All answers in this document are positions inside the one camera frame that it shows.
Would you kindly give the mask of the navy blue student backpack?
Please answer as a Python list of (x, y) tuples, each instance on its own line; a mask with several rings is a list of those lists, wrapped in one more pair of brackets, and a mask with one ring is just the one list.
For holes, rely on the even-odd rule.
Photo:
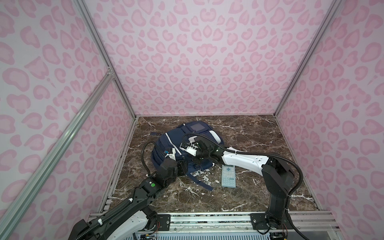
[(151, 152), (151, 161), (158, 169), (165, 159), (165, 155), (170, 151), (175, 154), (176, 161), (178, 162), (179, 176), (188, 176), (197, 185), (212, 191), (213, 187), (199, 181), (192, 174), (197, 171), (204, 171), (213, 167), (214, 163), (208, 159), (194, 160), (194, 157), (184, 150), (183, 140), (186, 138), (183, 135), (187, 133), (201, 134), (209, 139), (216, 141), (219, 145), (225, 142), (223, 138), (213, 130), (211, 126), (202, 121), (194, 121), (182, 124), (177, 128), (168, 131), (160, 136), (156, 141), (156, 146)]

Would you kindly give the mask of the light blue calculator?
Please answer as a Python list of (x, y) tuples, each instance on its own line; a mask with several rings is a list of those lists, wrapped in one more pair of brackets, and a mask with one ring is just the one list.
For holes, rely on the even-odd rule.
[(222, 187), (236, 188), (236, 169), (231, 165), (222, 165)]

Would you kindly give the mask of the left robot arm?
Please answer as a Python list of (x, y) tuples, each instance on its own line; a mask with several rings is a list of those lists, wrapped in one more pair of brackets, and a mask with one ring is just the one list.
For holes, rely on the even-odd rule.
[(158, 214), (150, 208), (177, 177), (188, 172), (188, 164), (166, 155), (158, 169), (144, 179), (130, 197), (112, 210), (86, 222), (79, 221), (70, 233), (70, 240), (122, 240), (124, 235), (140, 230), (158, 230)]

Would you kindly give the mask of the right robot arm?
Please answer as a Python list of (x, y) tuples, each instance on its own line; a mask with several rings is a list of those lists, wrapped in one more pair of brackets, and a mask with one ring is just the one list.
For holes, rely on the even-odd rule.
[(217, 164), (240, 167), (261, 175), (270, 193), (270, 203), (263, 220), (269, 229), (278, 229), (283, 218), (288, 217), (292, 194), (303, 183), (303, 172), (293, 161), (276, 154), (247, 153), (234, 148), (225, 148), (211, 140), (181, 143), (181, 149), (194, 160), (211, 160)]

